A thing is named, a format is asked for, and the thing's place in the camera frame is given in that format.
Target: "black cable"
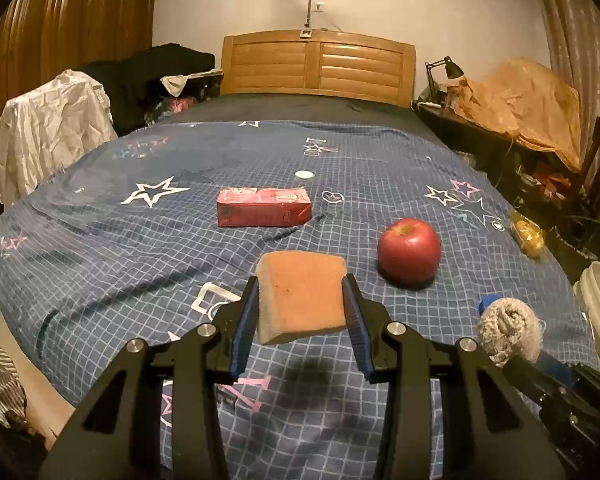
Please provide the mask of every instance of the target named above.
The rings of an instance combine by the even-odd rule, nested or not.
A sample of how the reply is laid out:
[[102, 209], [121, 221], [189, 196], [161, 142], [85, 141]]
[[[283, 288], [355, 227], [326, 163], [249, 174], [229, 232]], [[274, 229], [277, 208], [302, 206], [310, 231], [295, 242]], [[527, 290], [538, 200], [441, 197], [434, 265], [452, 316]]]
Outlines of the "black cable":
[[500, 176], [498, 177], [498, 181], [497, 181], [496, 185], [494, 186], [496, 188], [500, 185], [500, 181], [502, 180], [502, 176], [504, 175], [504, 163], [507, 161], [507, 155], [509, 155], [509, 152], [513, 148], [513, 142], [514, 142], [514, 138], [511, 137], [511, 144], [509, 145], [509, 149], [502, 157], [502, 167], [500, 168]]

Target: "curtain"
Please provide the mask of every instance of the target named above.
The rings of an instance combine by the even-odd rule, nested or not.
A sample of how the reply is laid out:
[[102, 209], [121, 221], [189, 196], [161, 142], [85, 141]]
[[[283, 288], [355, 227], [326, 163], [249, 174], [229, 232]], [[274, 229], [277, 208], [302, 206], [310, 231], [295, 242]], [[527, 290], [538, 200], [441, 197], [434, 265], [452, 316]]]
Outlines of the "curtain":
[[551, 68], [580, 93], [580, 157], [584, 160], [600, 117], [600, 11], [592, 0], [541, 2]]

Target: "white bottle cap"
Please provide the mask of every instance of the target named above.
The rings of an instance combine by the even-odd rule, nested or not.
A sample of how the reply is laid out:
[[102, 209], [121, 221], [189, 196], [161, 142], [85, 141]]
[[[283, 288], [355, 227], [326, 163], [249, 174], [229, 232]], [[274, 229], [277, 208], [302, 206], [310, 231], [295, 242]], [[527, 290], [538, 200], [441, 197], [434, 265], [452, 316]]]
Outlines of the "white bottle cap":
[[300, 170], [300, 171], [296, 171], [296, 177], [301, 178], [302, 180], [307, 180], [308, 178], [313, 178], [314, 174], [311, 173], [311, 171]]

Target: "blue gripper pad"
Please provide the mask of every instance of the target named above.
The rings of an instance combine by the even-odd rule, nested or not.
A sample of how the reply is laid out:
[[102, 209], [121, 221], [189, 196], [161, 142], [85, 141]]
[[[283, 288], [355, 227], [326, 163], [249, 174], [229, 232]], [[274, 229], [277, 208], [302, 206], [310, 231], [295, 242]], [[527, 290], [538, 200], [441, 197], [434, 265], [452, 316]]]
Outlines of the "blue gripper pad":
[[347, 329], [351, 339], [353, 354], [356, 364], [367, 381], [374, 372], [371, 359], [371, 337], [365, 324], [358, 300], [361, 299], [360, 290], [352, 274], [347, 274], [342, 279], [342, 299], [344, 302], [344, 317], [347, 321]]
[[258, 280], [256, 278], [250, 278], [244, 292], [245, 293], [242, 295], [244, 301], [242, 317], [235, 330], [234, 341], [231, 347], [229, 373], [234, 379], [237, 379], [247, 367], [251, 343], [253, 343], [253, 336], [255, 335], [256, 326], [258, 324], [258, 313], [260, 311]]

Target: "blue bottle cap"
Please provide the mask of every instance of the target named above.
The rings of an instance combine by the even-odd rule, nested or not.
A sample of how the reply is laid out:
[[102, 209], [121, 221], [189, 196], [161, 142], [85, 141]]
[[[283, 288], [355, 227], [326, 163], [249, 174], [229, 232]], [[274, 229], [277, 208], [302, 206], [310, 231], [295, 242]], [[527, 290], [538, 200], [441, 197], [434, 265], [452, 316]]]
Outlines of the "blue bottle cap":
[[499, 300], [500, 296], [498, 296], [497, 294], [487, 294], [484, 298], [482, 298], [482, 301], [480, 302], [480, 304], [478, 305], [478, 313], [480, 313], [480, 315], [482, 315], [484, 313], [484, 310], [494, 301]]

